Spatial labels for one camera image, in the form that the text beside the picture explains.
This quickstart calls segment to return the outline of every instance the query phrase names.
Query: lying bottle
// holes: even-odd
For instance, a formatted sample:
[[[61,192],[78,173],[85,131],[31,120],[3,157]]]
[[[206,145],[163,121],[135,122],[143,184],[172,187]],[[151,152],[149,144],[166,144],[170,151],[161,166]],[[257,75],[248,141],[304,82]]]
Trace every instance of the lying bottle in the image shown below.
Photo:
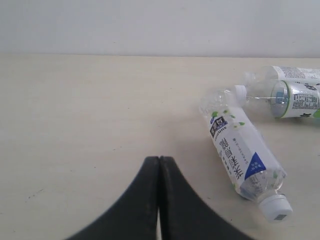
[[[257,72],[245,72],[244,84],[266,80],[293,81],[298,84],[320,85],[320,69],[290,67],[290,66],[264,66]]]
[[[240,106],[270,113],[275,118],[320,119],[320,86],[287,80],[265,80],[235,85]]]
[[[200,112],[235,191],[257,203],[269,222],[287,219],[293,210],[280,193],[287,174],[234,94],[227,89],[208,94]]]

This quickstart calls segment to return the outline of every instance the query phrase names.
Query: white table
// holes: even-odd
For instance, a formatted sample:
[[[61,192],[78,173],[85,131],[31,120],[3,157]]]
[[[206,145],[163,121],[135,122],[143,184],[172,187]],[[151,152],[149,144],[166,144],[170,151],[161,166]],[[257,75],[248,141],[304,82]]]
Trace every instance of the white table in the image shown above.
[[[320,59],[0,54],[0,239],[66,238],[117,200],[146,156],[167,155],[250,236],[318,240],[319,126],[253,121],[288,173],[294,210],[269,224],[231,187],[198,112],[208,88],[265,65]]]

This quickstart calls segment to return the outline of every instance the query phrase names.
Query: plastic bottle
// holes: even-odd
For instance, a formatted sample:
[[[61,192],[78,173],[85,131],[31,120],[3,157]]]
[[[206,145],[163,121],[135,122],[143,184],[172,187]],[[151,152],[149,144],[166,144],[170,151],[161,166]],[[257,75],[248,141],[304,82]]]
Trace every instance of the plastic bottle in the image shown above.
[[[266,146],[230,90],[211,92],[200,112],[235,191],[255,202],[271,222],[287,219],[293,210],[280,193],[286,172]]]
[[[275,118],[320,119],[320,86],[288,80],[265,80],[235,85],[234,92],[241,106],[268,113]]]
[[[257,72],[245,72],[244,84],[265,80],[294,81],[299,84],[320,85],[320,69],[290,67],[290,66],[264,66]]]

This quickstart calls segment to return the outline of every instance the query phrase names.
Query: bottle cap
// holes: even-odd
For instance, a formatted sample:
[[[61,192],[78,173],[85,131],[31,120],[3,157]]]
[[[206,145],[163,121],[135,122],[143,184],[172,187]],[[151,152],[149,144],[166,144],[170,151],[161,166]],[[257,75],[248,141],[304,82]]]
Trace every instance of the bottle cap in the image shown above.
[[[256,80],[256,74],[254,72],[245,71],[243,74],[243,84],[248,85]]]
[[[293,213],[286,196],[282,194],[267,197],[260,202],[259,209],[270,223],[284,221]]]
[[[242,107],[246,103],[247,99],[247,89],[244,85],[234,85],[234,94],[236,96],[236,100]]]

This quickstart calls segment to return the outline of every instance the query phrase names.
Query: white wall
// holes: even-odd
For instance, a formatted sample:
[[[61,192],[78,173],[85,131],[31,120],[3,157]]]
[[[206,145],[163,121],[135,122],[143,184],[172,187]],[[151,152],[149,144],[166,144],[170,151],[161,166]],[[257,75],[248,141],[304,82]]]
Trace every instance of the white wall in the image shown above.
[[[0,0],[0,52],[320,57],[319,0]]]

